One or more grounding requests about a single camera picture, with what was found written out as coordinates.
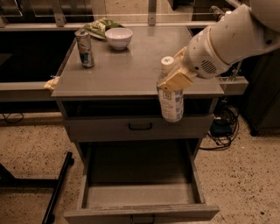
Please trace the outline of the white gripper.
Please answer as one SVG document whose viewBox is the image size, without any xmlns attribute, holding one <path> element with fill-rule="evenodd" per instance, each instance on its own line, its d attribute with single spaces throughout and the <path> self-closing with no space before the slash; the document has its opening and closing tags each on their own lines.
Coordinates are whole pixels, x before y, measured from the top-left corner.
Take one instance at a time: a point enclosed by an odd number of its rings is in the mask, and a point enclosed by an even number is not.
<svg viewBox="0 0 280 224">
<path fill-rule="evenodd" d="M 174 55 L 174 65 L 180 68 L 159 80 L 157 86 L 167 92 L 188 88 L 193 84 L 195 72 L 200 78 L 212 79 L 225 73 L 230 65 L 225 63 L 215 52 L 212 45 L 211 30 L 205 29 L 195 35 L 187 47 L 183 47 Z"/>
</svg>

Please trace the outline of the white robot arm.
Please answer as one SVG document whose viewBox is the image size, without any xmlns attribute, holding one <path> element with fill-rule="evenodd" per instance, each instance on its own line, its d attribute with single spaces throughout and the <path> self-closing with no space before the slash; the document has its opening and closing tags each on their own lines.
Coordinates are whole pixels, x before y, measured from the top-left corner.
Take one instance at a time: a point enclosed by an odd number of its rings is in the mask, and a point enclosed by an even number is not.
<svg viewBox="0 0 280 224">
<path fill-rule="evenodd" d="M 196 34 L 182 48 L 157 87 L 173 92 L 225 73 L 234 63 L 280 46 L 280 0 L 249 0 Z"/>
</svg>

